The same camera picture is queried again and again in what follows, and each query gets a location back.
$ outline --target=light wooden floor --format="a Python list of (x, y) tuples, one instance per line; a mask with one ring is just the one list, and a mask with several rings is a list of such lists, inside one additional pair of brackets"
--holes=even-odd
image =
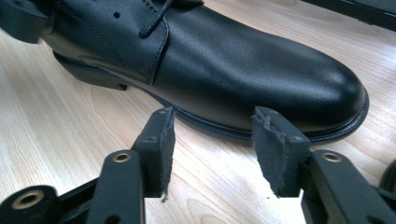
[[(264, 32), (321, 50), (350, 67), (371, 97), (364, 124), (314, 147), (349, 157), (377, 185), (396, 159), (396, 33), (297, 0), (206, 0)], [(0, 201), (32, 185), (63, 194), (99, 175), (104, 157), (129, 148), (161, 105), (145, 93), (77, 81), (46, 44), (0, 34)], [(250, 147), (176, 121), (169, 201), (146, 200), (148, 223), (304, 223), (299, 199), (277, 199)]]

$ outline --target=black object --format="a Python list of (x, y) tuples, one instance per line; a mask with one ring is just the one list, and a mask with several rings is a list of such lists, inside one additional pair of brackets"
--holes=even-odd
[[(274, 110), (256, 107), (253, 122), (264, 177), (276, 196), (298, 197), (304, 190), (307, 223), (395, 223), (396, 194), (370, 186), (348, 158), (329, 150), (311, 153), (304, 135)], [(274, 166), (271, 159), (282, 162)]]
[(396, 31), (396, 2), (394, 0), (303, 0), (325, 7), (369, 24)]
[(100, 176), (77, 189), (59, 197), (49, 186), (14, 193), (0, 206), (0, 223), (145, 223), (144, 198), (167, 194), (174, 117), (172, 108), (153, 113), (132, 150), (108, 155)]
[[(0, 6), (7, 32), (30, 24), (1, 9), (13, 3)], [(205, 133), (250, 140), (250, 116), (263, 105), (312, 142), (326, 142), (353, 133), (368, 111), (364, 87), (343, 64), (200, 0), (60, 0), (44, 8), (52, 8), (50, 28), (34, 26), (34, 36), (42, 29), (40, 37), (73, 76), (117, 90), (140, 88)], [(25, 7), (18, 9), (25, 15)]]

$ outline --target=shoelace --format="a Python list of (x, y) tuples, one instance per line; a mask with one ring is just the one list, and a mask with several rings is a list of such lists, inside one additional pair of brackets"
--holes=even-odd
[(172, 5), (174, 0), (166, 0), (165, 4), (163, 4), (163, 8), (161, 8), (161, 11), (157, 14), (157, 17), (155, 20), (148, 25), (145, 29), (140, 31), (139, 37), (140, 38), (146, 38), (151, 35), (151, 33), (155, 30), (155, 28), (160, 24), (161, 20), (163, 19), (163, 16), (165, 15), (166, 10), (169, 9), (169, 7)]

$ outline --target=shoe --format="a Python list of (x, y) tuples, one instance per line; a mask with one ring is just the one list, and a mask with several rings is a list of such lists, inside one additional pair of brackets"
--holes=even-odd
[(327, 142), (353, 133), (368, 111), (364, 87), (343, 64), (199, 0), (3, 0), (0, 27), (43, 39), (76, 78), (139, 88), (215, 136), (250, 140), (259, 105)]

